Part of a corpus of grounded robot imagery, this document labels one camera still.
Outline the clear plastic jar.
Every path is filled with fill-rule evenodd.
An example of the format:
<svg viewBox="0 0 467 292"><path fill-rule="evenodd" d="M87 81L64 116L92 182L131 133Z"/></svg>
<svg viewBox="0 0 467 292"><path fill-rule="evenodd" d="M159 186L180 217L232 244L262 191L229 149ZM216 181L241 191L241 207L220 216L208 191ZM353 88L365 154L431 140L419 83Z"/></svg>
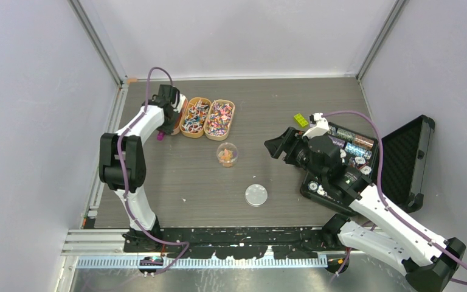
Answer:
<svg viewBox="0 0 467 292"><path fill-rule="evenodd" d="M238 149L234 144L224 142L218 146L216 157L221 166L233 167L238 161Z"/></svg>

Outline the magenta plastic scoop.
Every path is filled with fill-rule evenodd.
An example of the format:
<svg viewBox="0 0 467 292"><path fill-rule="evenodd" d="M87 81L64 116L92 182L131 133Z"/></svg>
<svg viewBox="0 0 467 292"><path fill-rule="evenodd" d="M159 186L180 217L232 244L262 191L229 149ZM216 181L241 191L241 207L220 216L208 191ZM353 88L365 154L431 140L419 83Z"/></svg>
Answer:
<svg viewBox="0 0 467 292"><path fill-rule="evenodd" d="M158 132L157 134L157 140L158 141L163 141L165 137L165 133L163 131Z"/></svg>

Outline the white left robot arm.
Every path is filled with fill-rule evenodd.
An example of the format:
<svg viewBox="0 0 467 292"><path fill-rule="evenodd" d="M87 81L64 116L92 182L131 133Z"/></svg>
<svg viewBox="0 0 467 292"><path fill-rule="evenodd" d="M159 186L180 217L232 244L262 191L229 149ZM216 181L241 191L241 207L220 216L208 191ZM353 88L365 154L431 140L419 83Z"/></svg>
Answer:
<svg viewBox="0 0 467 292"><path fill-rule="evenodd" d="M148 252L161 247L162 236L154 230L158 220L144 187L147 175L144 143L155 132L172 134L184 101L177 87L160 85L158 93L144 101L124 127L100 137L99 178L121 200L130 229L141 233L139 244Z"/></svg>

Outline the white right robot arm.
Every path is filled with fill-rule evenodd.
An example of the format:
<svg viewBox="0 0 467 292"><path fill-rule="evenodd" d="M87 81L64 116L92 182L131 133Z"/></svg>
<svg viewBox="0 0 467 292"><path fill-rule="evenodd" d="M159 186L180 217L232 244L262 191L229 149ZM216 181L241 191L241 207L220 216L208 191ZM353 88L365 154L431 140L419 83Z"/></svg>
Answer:
<svg viewBox="0 0 467 292"><path fill-rule="evenodd" d="M341 150L327 135L308 138L289 127L281 136L264 142L272 158L282 153L287 164L303 168L327 195L380 227L379 234L347 216L335 214L323 226L323 243L358 249L395 268L417 291L443 291L457 269L466 246L445 239L403 212L358 169L342 161Z"/></svg>

